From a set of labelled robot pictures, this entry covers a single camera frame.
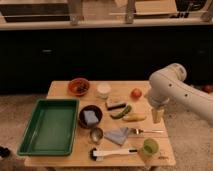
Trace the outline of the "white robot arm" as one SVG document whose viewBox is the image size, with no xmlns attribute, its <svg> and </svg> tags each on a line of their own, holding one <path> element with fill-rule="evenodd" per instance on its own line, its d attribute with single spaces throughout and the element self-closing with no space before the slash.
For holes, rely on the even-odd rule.
<svg viewBox="0 0 213 171">
<path fill-rule="evenodd" d="M 172 99 L 213 125 L 213 96 L 185 84 L 186 77 L 186 69 L 179 63 L 153 72 L 149 77 L 149 104 L 158 109 Z"/>
</svg>

